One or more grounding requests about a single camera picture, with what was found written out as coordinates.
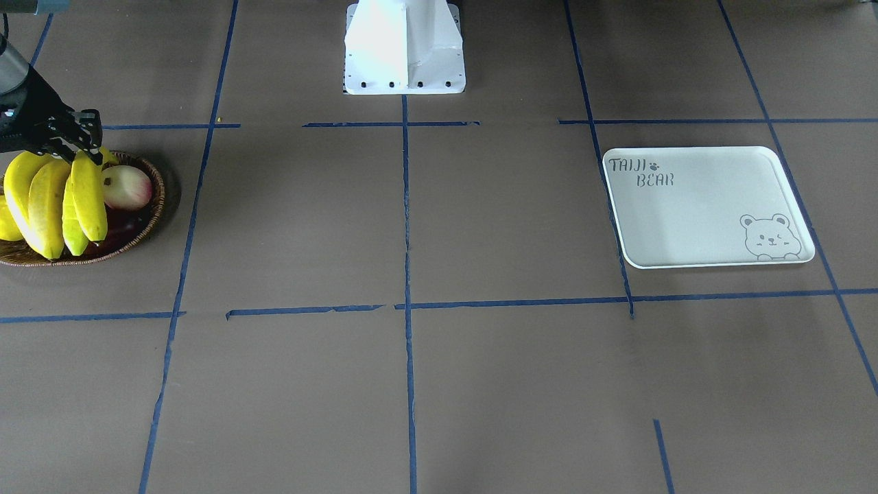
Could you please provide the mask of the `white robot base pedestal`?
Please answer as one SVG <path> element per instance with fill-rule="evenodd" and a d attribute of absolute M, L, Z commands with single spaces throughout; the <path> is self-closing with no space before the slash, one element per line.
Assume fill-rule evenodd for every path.
<path fill-rule="evenodd" d="M 466 88 L 459 7 L 448 1 L 357 1 L 346 12 L 343 90 L 444 95 Z"/>

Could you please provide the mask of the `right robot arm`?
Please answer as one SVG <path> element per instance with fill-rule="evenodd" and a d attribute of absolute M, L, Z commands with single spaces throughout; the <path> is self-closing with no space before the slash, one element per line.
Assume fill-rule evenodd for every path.
<path fill-rule="evenodd" d="M 106 159 L 98 110 L 74 110 L 65 104 L 8 36 L 9 14 L 53 15 L 68 8 L 68 1 L 2 2 L 1 150 L 50 154 L 69 163 L 81 150 L 102 166 Z"/>

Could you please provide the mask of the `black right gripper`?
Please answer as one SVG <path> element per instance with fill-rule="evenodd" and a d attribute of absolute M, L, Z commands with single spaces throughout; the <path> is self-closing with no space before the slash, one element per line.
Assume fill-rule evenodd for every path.
<path fill-rule="evenodd" d="M 2 94 L 2 151 L 50 154 L 72 165 L 85 158 L 104 166 L 103 128 L 96 109 L 74 110 L 30 67 Z"/>

